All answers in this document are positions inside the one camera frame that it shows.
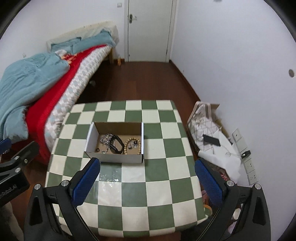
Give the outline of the white cardboard box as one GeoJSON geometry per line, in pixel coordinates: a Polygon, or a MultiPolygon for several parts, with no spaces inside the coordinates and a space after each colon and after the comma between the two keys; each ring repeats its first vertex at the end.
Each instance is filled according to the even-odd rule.
{"type": "Polygon", "coordinates": [[[144,124],[93,122],[84,152],[100,162],[141,164],[144,160],[144,124]]]}

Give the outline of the checkered pattern mattress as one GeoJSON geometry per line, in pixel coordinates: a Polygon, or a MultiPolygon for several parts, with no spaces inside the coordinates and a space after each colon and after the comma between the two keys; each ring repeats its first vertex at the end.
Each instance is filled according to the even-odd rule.
{"type": "Polygon", "coordinates": [[[112,47],[109,45],[97,46],[93,50],[90,49],[90,53],[84,51],[75,56],[72,63],[77,63],[78,69],[74,71],[74,76],[70,77],[70,83],[67,84],[64,93],[55,104],[45,123],[44,138],[49,151],[53,149],[66,114],[71,110],[90,78],[111,51],[112,47]]]}

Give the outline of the black fitness band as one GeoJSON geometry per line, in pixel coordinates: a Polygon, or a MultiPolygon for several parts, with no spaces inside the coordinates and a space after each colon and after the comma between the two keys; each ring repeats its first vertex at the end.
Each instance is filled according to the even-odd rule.
{"type": "Polygon", "coordinates": [[[109,149],[113,154],[122,154],[124,152],[125,145],[121,138],[117,135],[112,135],[109,142],[109,149]]]}

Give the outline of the black smartphone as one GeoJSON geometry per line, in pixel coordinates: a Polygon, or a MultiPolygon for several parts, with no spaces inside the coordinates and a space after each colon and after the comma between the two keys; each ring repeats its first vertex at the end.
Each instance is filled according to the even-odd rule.
{"type": "Polygon", "coordinates": [[[211,137],[211,136],[208,136],[208,135],[203,135],[203,142],[205,144],[211,144],[211,145],[215,145],[215,146],[218,146],[218,147],[221,146],[220,141],[219,141],[218,138],[214,138],[214,137],[211,137]]]}

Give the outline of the teal blue blanket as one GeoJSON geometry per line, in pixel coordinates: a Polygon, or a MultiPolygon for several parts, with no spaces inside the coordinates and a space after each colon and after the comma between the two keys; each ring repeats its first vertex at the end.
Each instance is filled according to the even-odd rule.
{"type": "Polygon", "coordinates": [[[1,78],[1,140],[28,138],[25,112],[70,69],[56,53],[39,53],[9,65],[1,78]]]}

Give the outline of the white door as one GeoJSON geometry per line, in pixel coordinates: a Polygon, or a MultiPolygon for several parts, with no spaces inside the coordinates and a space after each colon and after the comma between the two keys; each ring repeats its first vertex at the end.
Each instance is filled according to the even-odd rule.
{"type": "Polygon", "coordinates": [[[177,1],[125,1],[125,61],[168,62],[177,1]]]}

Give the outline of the cream bed headboard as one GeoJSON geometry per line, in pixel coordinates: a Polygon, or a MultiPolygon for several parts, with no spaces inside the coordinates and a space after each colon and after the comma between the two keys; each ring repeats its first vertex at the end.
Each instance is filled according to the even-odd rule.
{"type": "Polygon", "coordinates": [[[56,38],[50,39],[46,42],[47,49],[50,52],[52,44],[59,44],[77,37],[81,37],[82,39],[93,37],[99,34],[101,30],[109,31],[114,42],[116,44],[119,43],[119,35],[116,24],[113,21],[104,21],[92,25],[86,25],[70,32],[66,32],[56,38]]]}

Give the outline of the teal pillow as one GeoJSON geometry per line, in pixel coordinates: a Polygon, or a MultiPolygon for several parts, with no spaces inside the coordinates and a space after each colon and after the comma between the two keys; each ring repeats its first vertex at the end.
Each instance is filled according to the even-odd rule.
{"type": "Polygon", "coordinates": [[[116,43],[112,39],[110,31],[102,29],[100,33],[92,37],[88,37],[85,39],[83,39],[82,37],[75,37],[74,39],[70,39],[62,43],[51,44],[51,52],[65,50],[66,53],[74,55],[99,45],[109,45],[111,47],[116,46],[116,43]]]}

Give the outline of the white wall sockets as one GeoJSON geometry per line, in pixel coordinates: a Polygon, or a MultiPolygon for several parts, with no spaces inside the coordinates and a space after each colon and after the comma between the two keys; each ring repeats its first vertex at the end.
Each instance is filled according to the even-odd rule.
{"type": "Polygon", "coordinates": [[[241,158],[242,165],[246,172],[249,185],[254,185],[258,182],[258,176],[255,171],[255,165],[252,161],[251,151],[248,148],[244,137],[241,135],[239,128],[235,129],[232,133],[234,145],[236,146],[239,156],[241,158]]]}

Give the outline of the black charger plug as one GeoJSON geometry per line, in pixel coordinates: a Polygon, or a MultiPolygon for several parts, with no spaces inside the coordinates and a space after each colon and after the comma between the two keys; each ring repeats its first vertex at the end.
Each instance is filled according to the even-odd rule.
{"type": "Polygon", "coordinates": [[[248,157],[250,155],[251,155],[250,150],[247,150],[247,151],[245,151],[244,153],[241,154],[241,159],[244,159],[244,158],[246,158],[246,157],[248,157]]]}

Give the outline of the white mug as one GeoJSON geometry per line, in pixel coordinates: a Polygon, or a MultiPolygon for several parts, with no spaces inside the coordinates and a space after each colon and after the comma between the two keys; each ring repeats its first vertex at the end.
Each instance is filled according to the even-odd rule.
{"type": "Polygon", "coordinates": [[[234,213],[232,215],[232,220],[237,220],[240,216],[240,213],[241,213],[241,209],[240,208],[236,208],[234,210],[234,213]]]}

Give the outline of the red bed sheet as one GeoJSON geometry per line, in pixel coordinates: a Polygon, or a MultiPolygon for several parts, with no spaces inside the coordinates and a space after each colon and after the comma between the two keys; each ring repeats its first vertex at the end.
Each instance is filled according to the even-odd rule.
{"type": "MultiPolygon", "coordinates": [[[[84,51],[90,53],[90,49],[93,50],[95,48],[96,46],[84,51]]],[[[64,93],[67,84],[70,83],[70,77],[73,77],[74,71],[78,69],[78,64],[72,63],[77,54],[64,54],[63,59],[70,64],[69,71],[60,80],[58,80],[57,83],[53,85],[53,87],[51,87],[37,101],[35,101],[28,108],[26,113],[26,123],[29,131],[28,140],[38,143],[40,149],[36,160],[44,165],[48,165],[51,156],[51,151],[49,151],[47,148],[44,138],[45,123],[55,104],[64,93]]]]}

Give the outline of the small orange bottle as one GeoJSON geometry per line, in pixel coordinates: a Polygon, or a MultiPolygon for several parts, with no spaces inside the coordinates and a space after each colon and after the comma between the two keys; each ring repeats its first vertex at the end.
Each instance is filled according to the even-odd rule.
{"type": "Polygon", "coordinates": [[[117,57],[117,65],[121,66],[121,56],[120,55],[118,55],[118,57],[117,57]]]}

